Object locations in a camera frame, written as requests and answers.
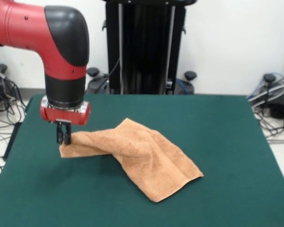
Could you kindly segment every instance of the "black equipment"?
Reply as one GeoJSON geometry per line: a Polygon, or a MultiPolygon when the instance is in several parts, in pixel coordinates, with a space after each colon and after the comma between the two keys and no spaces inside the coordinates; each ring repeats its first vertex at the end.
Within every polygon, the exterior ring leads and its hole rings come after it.
{"type": "Polygon", "coordinates": [[[185,6],[196,0],[105,1],[110,93],[173,93],[185,6]]]}

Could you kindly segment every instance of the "towel fold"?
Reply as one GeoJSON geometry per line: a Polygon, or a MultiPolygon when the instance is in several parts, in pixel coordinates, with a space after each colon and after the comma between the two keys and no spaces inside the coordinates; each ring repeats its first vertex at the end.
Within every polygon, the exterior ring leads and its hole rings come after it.
{"type": "Polygon", "coordinates": [[[113,155],[128,177],[154,202],[203,176],[180,148],[158,131],[130,119],[115,129],[73,133],[71,142],[60,146],[61,157],[113,155]]]}

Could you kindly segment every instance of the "green table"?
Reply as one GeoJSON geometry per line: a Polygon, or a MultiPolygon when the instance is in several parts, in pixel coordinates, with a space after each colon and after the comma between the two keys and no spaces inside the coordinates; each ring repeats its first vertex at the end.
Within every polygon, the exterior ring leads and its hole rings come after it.
{"type": "Polygon", "coordinates": [[[284,227],[284,179],[241,96],[87,96],[95,131],[126,117],[180,146],[205,177],[155,204],[112,156],[61,159],[35,96],[0,178],[0,227],[284,227]]]}

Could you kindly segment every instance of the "blue cable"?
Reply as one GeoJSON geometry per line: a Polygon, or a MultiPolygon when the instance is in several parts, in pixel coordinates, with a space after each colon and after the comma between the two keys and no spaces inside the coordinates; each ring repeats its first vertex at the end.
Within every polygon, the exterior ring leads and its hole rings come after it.
{"type": "Polygon", "coordinates": [[[103,88],[102,88],[102,91],[101,91],[101,94],[105,94],[105,86],[107,85],[107,82],[105,82],[105,84],[103,85],[103,88]]]}
{"type": "MultiPolygon", "coordinates": [[[[271,72],[270,74],[281,76],[284,79],[284,75],[282,75],[281,73],[271,72]]],[[[251,98],[256,93],[256,91],[259,89],[259,87],[262,84],[262,82],[263,82],[263,79],[260,81],[260,83],[258,84],[256,89],[247,97],[247,99],[251,98]]]]}
{"type": "Polygon", "coordinates": [[[187,90],[186,90],[184,84],[182,83],[182,81],[180,79],[177,79],[177,83],[183,88],[185,95],[187,95],[188,94],[187,90]]]}
{"type": "Polygon", "coordinates": [[[284,75],[278,72],[271,72],[270,74],[278,75],[284,79],[284,75]]]}

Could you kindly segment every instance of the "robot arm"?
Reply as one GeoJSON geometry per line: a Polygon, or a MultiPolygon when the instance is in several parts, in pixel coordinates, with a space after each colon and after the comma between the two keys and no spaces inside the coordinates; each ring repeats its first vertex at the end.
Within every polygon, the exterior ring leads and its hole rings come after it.
{"type": "Polygon", "coordinates": [[[83,100],[89,34],[82,14],[70,7],[0,0],[0,46],[4,45],[40,55],[46,89],[41,116],[58,124],[59,143],[70,143],[71,124],[85,125],[90,113],[90,104],[83,100]]]}

